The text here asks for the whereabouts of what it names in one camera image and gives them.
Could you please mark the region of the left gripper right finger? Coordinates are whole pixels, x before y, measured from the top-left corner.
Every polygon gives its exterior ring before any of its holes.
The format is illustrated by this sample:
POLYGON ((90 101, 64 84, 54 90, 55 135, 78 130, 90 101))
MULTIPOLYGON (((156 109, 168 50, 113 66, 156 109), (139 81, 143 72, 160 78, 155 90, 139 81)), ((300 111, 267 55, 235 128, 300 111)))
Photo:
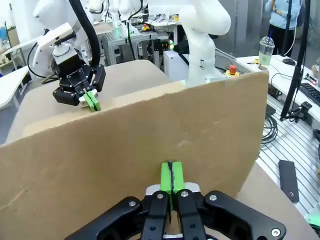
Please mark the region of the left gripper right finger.
POLYGON ((206 228, 230 240, 282 240, 286 236, 283 223, 221 191, 202 195, 188 189, 181 162, 171 163, 171 192, 186 240, 205 240, 206 228))

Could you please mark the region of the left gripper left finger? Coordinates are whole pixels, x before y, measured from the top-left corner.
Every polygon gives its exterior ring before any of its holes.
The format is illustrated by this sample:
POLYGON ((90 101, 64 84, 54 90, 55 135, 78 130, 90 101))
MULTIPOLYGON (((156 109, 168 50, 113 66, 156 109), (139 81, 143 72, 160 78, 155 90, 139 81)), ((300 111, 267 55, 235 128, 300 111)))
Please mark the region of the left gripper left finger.
POLYGON ((66 237, 67 240, 162 240, 173 210, 173 162, 161 165, 160 188, 142 200, 128 196, 66 237))

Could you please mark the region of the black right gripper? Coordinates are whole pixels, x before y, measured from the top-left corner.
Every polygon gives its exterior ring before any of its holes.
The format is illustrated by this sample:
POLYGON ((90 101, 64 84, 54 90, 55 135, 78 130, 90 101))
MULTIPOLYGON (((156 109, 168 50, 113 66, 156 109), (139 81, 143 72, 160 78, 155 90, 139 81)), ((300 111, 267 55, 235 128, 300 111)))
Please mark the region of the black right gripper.
POLYGON ((100 111, 98 95, 105 82, 105 67, 90 67, 77 50, 55 56, 54 61, 59 81, 58 88, 52 93, 55 100, 61 104, 89 107, 91 112, 100 111))

